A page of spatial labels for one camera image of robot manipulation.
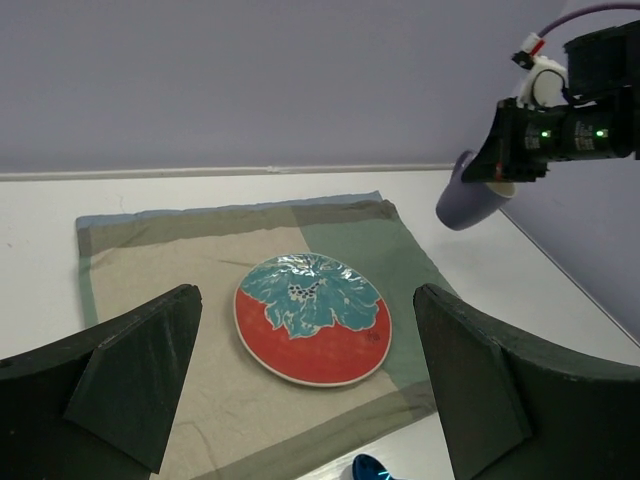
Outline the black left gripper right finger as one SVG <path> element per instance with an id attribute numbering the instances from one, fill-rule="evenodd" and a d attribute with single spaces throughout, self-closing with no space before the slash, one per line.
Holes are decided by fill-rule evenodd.
<path id="1" fill-rule="evenodd" d="M 638 367 L 544 340 L 434 284 L 413 304 L 455 478 L 638 478 Z"/>

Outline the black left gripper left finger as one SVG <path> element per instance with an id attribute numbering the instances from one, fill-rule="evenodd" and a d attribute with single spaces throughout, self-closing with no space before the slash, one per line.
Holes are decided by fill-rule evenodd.
<path id="1" fill-rule="evenodd" d="M 180 285 L 1 362 L 4 479 L 148 479 L 159 472 L 202 313 Z"/>

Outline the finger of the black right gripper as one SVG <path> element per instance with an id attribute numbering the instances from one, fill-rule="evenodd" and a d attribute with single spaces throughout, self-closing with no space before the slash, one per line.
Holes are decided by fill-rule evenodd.
<path id="1" fill-rule="evenodd" d="M 502 180 L 501 141 L 488 136 L 477 152 L 467 152 L 462 163 L 464 183 L 490 183 Z"/>

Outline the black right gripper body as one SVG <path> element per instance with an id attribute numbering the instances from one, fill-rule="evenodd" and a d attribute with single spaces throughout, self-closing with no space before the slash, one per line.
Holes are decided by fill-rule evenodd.
<path id="1" fill-rule="evenodd" d="M 558 162 L 625 158 L 639 147 L 634 110 L 617 100 L 528 108 L 514 100 L 496 111 L 494 179 L 527 183 Z"/>

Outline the lavender cup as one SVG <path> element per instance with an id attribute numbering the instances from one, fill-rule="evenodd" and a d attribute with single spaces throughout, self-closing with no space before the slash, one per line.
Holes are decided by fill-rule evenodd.
<path id="1" fill-rule="evenodd" d="M 466 230 L 497 212 L 515 197 L 514 183 L 464 183 L 462 174 L 476 153 L 464 151 L 456 160 L 447 186 L 436 204 L 440 222 L 454 231 Z"/>

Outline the patchwork cloth placemat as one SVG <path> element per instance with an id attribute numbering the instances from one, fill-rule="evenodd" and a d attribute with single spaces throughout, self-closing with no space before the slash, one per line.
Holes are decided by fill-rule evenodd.
<path id="1" fill-rule="evenodd" d="M 87 325 L 180 284 L 202 318 L 159 477 L 294 479 L 436 412 L 413 309 L 415 290 L 446 279 L 378 193 L 76 222 Z M 354 268 L 379 291 L 393 338 L 381 367 L 343 387 L 286 381 L 242 345 L 234 293 L 249 270 L 312 252 Z"/>

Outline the red and teal plate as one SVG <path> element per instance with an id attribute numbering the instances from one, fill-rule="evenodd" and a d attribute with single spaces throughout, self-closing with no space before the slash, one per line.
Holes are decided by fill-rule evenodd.
<path id="1" fill-rule="evenodd" d="M 240 281 L 235 327 L 247 352 L 276 376 L 335 388 L 375 373 L 390 351 L 392 316 L 361 273 L 326 255 L 278 255 Z"/>

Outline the blue metal spoon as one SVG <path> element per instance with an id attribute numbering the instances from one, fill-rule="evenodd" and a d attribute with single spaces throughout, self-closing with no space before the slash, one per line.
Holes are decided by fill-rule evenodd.
<path id="1" fill-rule="evenodd" d="M 368 454 L 358 454 L 351 464 L 353 480 L 391 480 L 389 470 L 376 458 Z"/>

